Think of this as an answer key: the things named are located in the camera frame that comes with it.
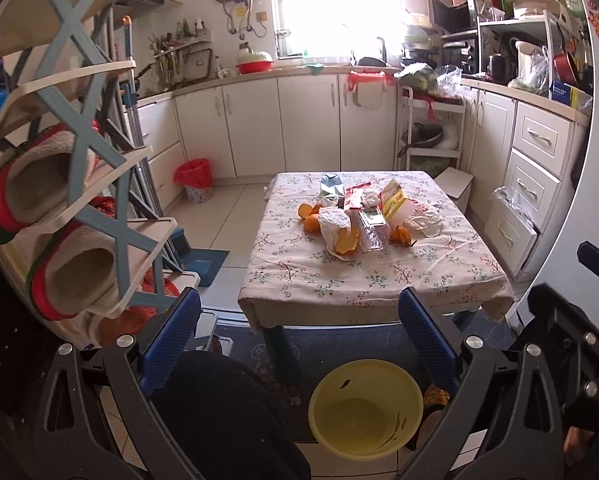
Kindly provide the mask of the person's right hand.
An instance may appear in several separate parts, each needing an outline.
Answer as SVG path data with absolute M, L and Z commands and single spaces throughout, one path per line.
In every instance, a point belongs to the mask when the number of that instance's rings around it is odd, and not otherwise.
M 565 462 L 574 466 L 583 460 L 588 452 L 588 442 L 593 437 L 593 432 L 577 427 L 569 428 L 564 441 Z

